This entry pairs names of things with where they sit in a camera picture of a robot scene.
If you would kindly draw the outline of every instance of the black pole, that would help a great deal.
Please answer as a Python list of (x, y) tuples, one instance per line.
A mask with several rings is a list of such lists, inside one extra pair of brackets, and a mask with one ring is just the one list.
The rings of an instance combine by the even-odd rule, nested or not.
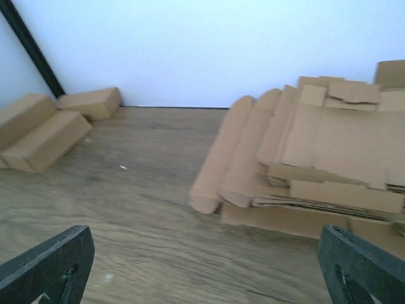
[(0, 11), (34, 62), (55, 98), (65, 92), (11, 0), (0, 0)]

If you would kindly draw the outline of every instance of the white backdrop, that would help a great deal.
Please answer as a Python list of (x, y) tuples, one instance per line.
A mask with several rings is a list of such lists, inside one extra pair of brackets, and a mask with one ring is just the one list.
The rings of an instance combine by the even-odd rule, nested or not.
[(118, 86), (126, 105), (226, 107), (405, 58), (403, 0), (13, 2), (66, 92)]
[(0, 108), (30, 92), (51, 94), (24, 47), (0, 13)]

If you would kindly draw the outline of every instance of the wood grain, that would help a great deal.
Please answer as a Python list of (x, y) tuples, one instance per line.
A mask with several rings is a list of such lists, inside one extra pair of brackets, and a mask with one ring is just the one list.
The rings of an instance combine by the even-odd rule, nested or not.
[(330, 303), (316, 241), (188, 205), (224, 114), (120, 108), (45, 174), (0, 171), (0, 262), (86, 224), (96, 257), (82, 303)]

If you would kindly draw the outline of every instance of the black strip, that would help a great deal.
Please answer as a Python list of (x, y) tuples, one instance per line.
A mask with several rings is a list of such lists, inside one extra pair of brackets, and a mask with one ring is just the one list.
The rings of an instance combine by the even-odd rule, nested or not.
[(0, 11), (34, 62), (55, 98), (65, 92), (11, 0), (0, 0)]

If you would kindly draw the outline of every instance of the white panel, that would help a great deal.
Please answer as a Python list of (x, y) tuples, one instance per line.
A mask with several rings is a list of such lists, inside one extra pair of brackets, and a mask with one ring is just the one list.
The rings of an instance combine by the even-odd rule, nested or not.
[(28, 93), (53, 96), (17, 36), (0, 13), (0, 108)]
[(405, 56), (403, 0), (13, 2), (67, 92), (118, 86), (126, 105), (229, 106)]

